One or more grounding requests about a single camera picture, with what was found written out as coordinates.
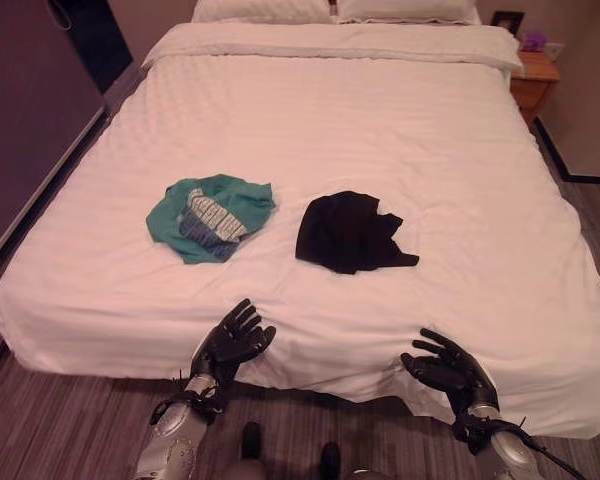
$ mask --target nightstand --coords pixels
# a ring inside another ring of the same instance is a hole
[[[560,81],[560,74],[544,52],[518,52],[524,71],[511,74],[511,94],[528,124],[538,116]]]

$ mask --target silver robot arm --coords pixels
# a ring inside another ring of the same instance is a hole
[[[185,392],[201,396],[216,386],[209,375],[194,376]],[[189,480],[207,419],[186,403],[172,403],[153,426],[140,454],[134,480]]]
[[[489,405],[475,405],[469,414],[500,420],[500,412]],[[511,432],[495,433],[476,454],[480,478],[485,480],[544,480],[532,451]]]
[[[262,353],[275,337],[274,327],[258,326],[261,320],[245,299],[209,332],[191,360],[185,389],[155,408],[151,439],[134,480],[195,478],[198,445],[207,426],[225,410],[238,367]]]
[[[575,468],[541,447],[518,425],[502,420],[498,395],[489,376],[473,356],[442,335],[423,328],[420,334],[435,343],[414,340],[413,346],[433,355],[400,356],[407,371],[421,383],[445,392],[456,421],[453,434],[467,443],[485,480],[543,480],[534,451],[572,476]]]

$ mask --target bed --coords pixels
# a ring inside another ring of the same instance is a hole
[[[600,277],[509,94],[515,48],[477,25],[176,26],[13,257],[0,332],[31,369],[171,378],[249,297],[278,335],[239,380],[397,395],[450,422],[399,364],[425,326],[485,366],[506,419],[596,435]],[[167,186],[217,173],[270,182],[277,207],[226,263],[184,265],[145,217]],[[305,208],[342,190],[402,217],[419,265],[296,260]]]

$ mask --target white pillow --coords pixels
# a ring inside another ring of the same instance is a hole
[[[440,20],[439,18],[371,18],[368,20],[342,20],[338,19],[338,23],[391,23],[391,24],[429,24],[433,26],[437,25],[482,25],[480,14],[478,9],[473,7],[469,10],[469,13],[464,18],[457,18],[455,20]]]
[[[328,0],[198,0],[194,22],[334,23]]]
[[[338,0],[341,21],[442,20],[466,22],[475,0]]]

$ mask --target wall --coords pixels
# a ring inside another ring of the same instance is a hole
[[[172,26],[188,22],[196,0],[109,0],[137,65]]]
[[[540,118],[569,173],[600,176],[600,10],[558,67],[562,82]]]
[[[477,4],[486,24],[496,10],[525,12],[520,32],[540,31],[568,47],[591,22],[600,0],[477,0]]]

